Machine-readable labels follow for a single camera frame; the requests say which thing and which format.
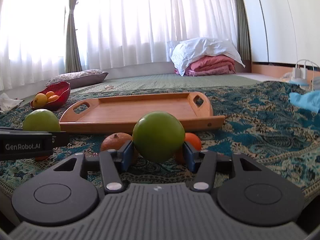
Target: white sheer curtain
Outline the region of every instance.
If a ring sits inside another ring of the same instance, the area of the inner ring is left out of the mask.
[[[0,90],[59,74],[65,45],[65,0],[3,0],[0,7]]]
[[[78,0],[83,69],[169,61],[167,41],[229,39],[237,47],[235,0]]]

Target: folded pink quilt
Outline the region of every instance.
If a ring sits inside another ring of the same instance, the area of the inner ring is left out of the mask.
[[[201,59],[191,63],[189,67],[191,70],[199,72],[199,71],[206,71],[215,68],[220,68],[223,66],[228,66],[229,70],[235,72],[235,61],[230,57],[225,55],[218,55],[218,56],[204,56]]]
[[[179,71],[177,69],[174,70],[176,74],[179,74]],[[228,74],[229,73],[229,66],[225,65],[218,68],[212,68],[209,70],[203,70],[203,71],[193,71],[190,66],[186,68],[186,71],[184,73],[185,76],[207,76],[207,75],[222,75],[222,74]]]

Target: wooden tray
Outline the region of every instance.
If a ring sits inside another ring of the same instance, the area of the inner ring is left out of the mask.
[[[198,106],[196,101],[202,99]],[[81,105],[88,108],[77,114]],[[186,131],[220,128],[224,115],[213,115],[209,99],[200,92],[90,98],[70,106],[60,118],[62,131],[70,133],[132,133],[147,113],[165,111],[174,115]]]

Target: teal patterned fabric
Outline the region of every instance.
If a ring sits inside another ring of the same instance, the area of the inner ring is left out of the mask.
[[[70,96],[67,104],[55,114],[60,117],[72,104],[85,98],[199,91],[212,103],[215,115],[226,115],[220,130],[197,132],[203,149],[231,155],[241,151],[296,184],[307,202],[320,192],[320,114],[293,106],[290,92],[304,93],[298,86],[282,82],[263,82],[242,87],[210,87],[195,89],[148,89],[115,92],[89,92]],[[0,119],[0,126],[21,127],[31,112],[28,105],[13,110]],[[7,196],[21,183],[76,152],[86,156],[99,152],[103,135],[71,135],[67,147],[54,150],[43,162],[34,159],[0,162],[0,188]],[[163,164],[146,161],[121,174],[122,180],[140,183],[174,183],[190,181],[193,175],[173,159]],[[216,186],[228,179],[219,174]],[[101,186],[99,173],[90,173],[89,180]]]

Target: fruit bowl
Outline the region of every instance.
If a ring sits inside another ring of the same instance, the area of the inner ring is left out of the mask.
[[[39,93],[46,94],[49,91],[53,91],[56,95],[60,96],[57,100],[46,103],[45,106],[41,107],[42,109],[48,109],[50,111],[58,110],[61,106],[63,106],[69,96],[70,96],[70,83],[61,81],[57,84],[52,84],[47,86],[47,88]],[[30,106],[32,110],[35,110],[36,108],[33,107],[33,101],[30,102]]]

